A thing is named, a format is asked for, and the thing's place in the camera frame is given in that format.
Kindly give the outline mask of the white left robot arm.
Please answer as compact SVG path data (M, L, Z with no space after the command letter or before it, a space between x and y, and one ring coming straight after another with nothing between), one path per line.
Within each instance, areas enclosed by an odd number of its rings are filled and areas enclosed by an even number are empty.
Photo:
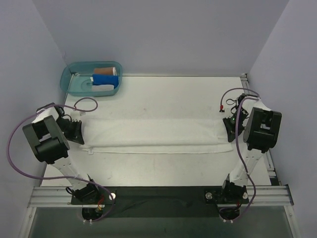
M45 162L58 169L71 184L66 191L80 202L94 204L101 192L88 174L80 172L69 156L69 142L84 145L82 122L65 118L64 109L55 103L37 109L36 118L23 126L23 133L39 162Z

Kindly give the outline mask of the white terry towel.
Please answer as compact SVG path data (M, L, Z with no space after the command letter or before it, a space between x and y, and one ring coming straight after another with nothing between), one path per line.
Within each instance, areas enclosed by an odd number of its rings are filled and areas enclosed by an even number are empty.
M82 150L118 154L212 154L232 151L212 119L87 119Z

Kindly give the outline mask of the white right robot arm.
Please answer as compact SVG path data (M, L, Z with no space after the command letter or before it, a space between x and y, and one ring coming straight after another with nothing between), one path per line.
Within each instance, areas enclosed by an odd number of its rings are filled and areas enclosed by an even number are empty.
M239 156L219 191L223 202L248 198L250 175L263 154L276 145L281 120L282 113L265 106L259 96L243 93L237 98L235 112L223 119L228 142L236 143Z

